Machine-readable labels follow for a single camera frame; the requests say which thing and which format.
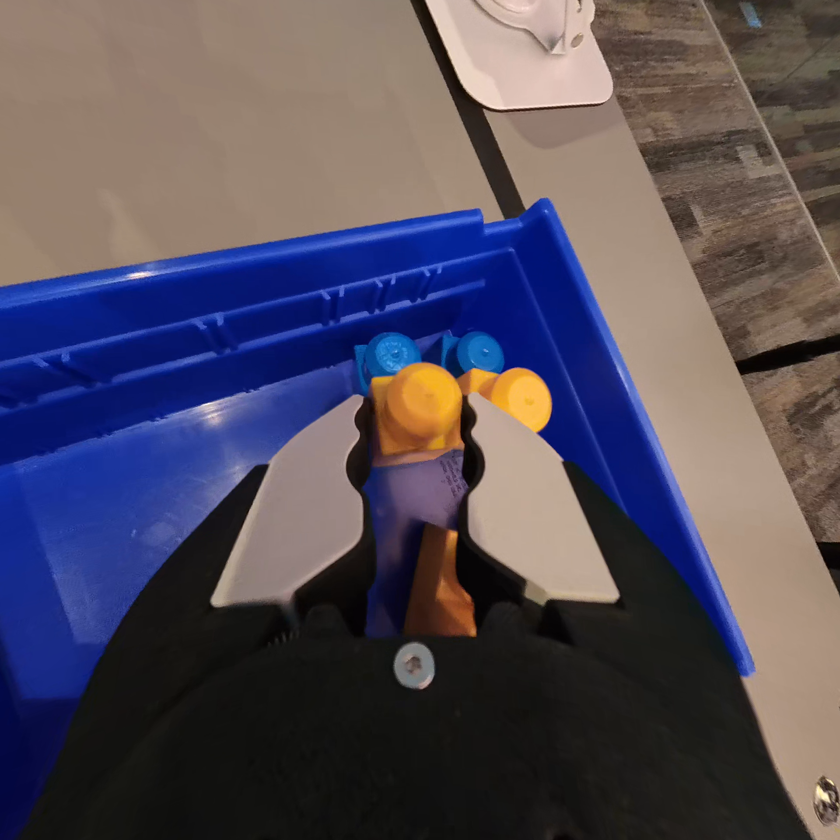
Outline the yellow one-stud toy block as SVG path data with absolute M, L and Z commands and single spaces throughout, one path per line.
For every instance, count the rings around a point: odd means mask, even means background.
M 477 393 L 538 434 L 548 425 L 553 400 L 549 387 L 534 371 L 511 368 L 496 373 L 473 368 L 457 378 L 463 395 Z
M 374 462 L 420 463 L 464 447 L 460 434 L 463 393 L 454 376 L 427 362 L 409 364 L 371 380 Z

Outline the white board stand base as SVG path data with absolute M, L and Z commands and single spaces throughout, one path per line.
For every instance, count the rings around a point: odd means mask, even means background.
M 599 106 L 611 71 L 593 1 L 426 1 L 463 89 L 498 112 Z

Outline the clear chair floor mat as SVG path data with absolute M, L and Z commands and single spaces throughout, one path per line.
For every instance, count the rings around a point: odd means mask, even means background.
M 717 285 L 763 308 L 838 308 L 838 2 L 702 2 L 721 48 L 727 168 Z

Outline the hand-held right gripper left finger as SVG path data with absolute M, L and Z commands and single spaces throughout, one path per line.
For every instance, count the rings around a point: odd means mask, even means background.
M 371 430 L 371 402 L 352 395 L 274 455 L 219 577 L 213 607 L 367 609 L 375 580 L 375 534 L 364 492 Z

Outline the blue plastic bin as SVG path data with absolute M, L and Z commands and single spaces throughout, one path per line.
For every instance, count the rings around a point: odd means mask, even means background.
M 124 614 L 256 465 L 351 396 L 354 351 L 482 331 L 547 383 L 543 438 L 755 664 L 554 205 L 478 209 L 2 288 L 2 838 Z

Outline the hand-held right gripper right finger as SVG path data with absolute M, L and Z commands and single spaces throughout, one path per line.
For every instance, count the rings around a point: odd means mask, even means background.
M 561 456 L 484 396 L 465 399 L 464 466 L 474 459 L 458 525 L 488 585 L 516 601 L 614 605 L 620 593 Z

